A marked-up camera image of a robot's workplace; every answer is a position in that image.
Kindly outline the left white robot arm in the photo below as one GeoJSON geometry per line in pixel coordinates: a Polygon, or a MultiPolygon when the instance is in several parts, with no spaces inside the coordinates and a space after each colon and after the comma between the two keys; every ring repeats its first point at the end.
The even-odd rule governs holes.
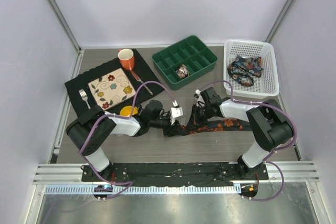
{"type": "Polygon", "coordinates": [[[101,147],[108,136],[141,136],[150,128],[162,129],[167,134],[175,126],[179,127],[178,119],[184,116],[183,109],[176,101],[167,112],[163,111],[162,103],[157,100],[139,109],[133,117],[128,117],[105,112],[95,105],[66,128],[66,134],[98,180],[112,181],[113,164],[101,147]]]}

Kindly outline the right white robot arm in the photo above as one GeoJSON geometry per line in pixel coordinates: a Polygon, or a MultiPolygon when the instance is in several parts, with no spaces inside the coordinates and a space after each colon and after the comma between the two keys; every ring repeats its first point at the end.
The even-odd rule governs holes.
{"type": "Polygon", "coordinates": [[[252,146],[237,160],[236,172],[242,179],[254,176],[268,156],[295,135],[293,123],[273,99],[247,102],[221,98],[212,87],[196,90],[194,96],[196,103],[185,128],[188,133],[252,131],[252,146]]]}

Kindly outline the black orange floral tie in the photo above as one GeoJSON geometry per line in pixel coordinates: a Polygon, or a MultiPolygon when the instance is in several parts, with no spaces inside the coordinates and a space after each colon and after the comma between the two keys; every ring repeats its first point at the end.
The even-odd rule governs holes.
{"type": "Polygon", "coordinates": [[[238,119],[222,119],[196,122],[191,120],[187,125],[177,124],[163,130],[164,136],[187,136],[204,132],[252,131],[248,122],[238,119]]]}

